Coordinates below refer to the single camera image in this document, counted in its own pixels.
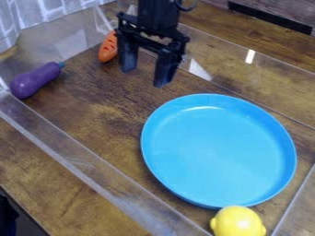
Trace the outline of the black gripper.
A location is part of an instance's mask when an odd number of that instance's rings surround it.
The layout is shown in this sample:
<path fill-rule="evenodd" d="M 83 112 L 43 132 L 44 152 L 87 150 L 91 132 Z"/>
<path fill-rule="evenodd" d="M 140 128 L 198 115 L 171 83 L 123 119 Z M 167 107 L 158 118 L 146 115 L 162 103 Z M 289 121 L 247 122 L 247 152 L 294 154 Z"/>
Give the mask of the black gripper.
<path fill-rule="evenodd" d="M 154 86 L 172 81 L 190 38 L 178 30 L 180 12 L 191 10 L 182 0 L 138 0 L 136 14 L 118 13 L 118 54 L 123 73 L 138 63 L 139 47 L 158 53 Z"/>

